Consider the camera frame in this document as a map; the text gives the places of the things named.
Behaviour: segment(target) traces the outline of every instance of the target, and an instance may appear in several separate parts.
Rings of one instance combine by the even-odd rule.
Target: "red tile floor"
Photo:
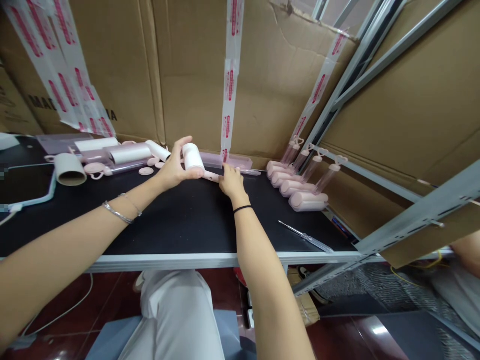
[[[199,270],[211,288],[213,307],[236,311],[240,336],[255,341],[248,329],[247,290],[233,269]],[[24,350],[8,350],[1,360],[84,360],[102,327],[111,321],[141,315],[140,294],[132,291],[139,272],[94,274],[91,294],[77,308],[40,331],[33,345]],[[90,288],[84,274],[59,294],[30,327],[41,328],[74,306]],[[407,357],[388,332],[378,331],[376,317],[323,319],[307,329],[318,359],[406,360]]]

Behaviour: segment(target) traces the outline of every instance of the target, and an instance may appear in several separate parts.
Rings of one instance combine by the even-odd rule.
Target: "cardboard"
[[[220,151],[227,2],[153,1],[166,141]],[[232,154],[280,159],[338,32],[266,0],[246,1]],[[303,136],[352,57],[348,39]]]
[[[155,22],[149,0],[69,1],[91,82],[119,136],[165,141]],[[48,134],[74,133],[60,123],[37,71],[0,10],[0,56]]]
[[[376,58],[438,3],[407,4]],[[472,37],[479,17],[480,2],[463,1],[343,107],[320,146],[423,196],[435,188],[417,180],[441,186],[480,159],[480,43]],[[347,173],[325,193],[362,238],[408,208]],[[480,228],[472,214],[471,206],[456,211],[442,220],[445,229],[429,226],[382,255],[394,266],[412,262]]]
[[[10,79],[0,66],[0,133],[42,135],[44,132]]]
[[[287,277],[291,286],[294,286],[302,281],[299,271],[296,268],[289,267]],[[320,320],[319,311],[317,310],[317,307],[315,306],[315,303],[308,292],[297,296],[295,299],[298,309],[300,310],[301,318],[303,319],[303,323],[306,327],[313,325]]]

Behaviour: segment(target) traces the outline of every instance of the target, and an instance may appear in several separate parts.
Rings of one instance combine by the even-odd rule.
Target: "wrist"
[[[242,194],[236,194],[235,196],[232,196],[230,199],[231,199],[231,205],[233,207],[233,210],[251,205],[250,198],[246,192]]]
[[[164,193],[168,189],[165,188],[163,179],[152,177],[148,181],[146,181],[145,186],[148,187],[148,191],[158,197],[160,194]]]

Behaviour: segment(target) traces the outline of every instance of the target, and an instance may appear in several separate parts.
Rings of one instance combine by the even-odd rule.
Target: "black work table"
[[[19,140],[20,146],[0,151],[0,163],[9,167],[44,163],[46,154],[35,139],[23,137]],[[105,200],[128,192],[148,178],[132,171],[104,176],[98,181],[89,179],[76,187],[57,184],[53,200],[25,207],[0,228],[0,258],[101,206]],[[295,212],[288,199],[272,187],[265,173],[244,178],[255,213],[284,265],[343,263],[360,258],[350,241],[322,213]],[[278,220],[318,239],[335,253],[317,249],[280,225]],[[236,252],[230,200],[217,183],[205,179],[188,180],[160,195],[90,270],[233,267],[238,264]]]

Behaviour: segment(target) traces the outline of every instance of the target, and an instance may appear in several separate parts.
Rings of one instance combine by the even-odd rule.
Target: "white pants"
[[[120,360],[224,360],[212,293],[195,270],[146,271],[143,319]]]

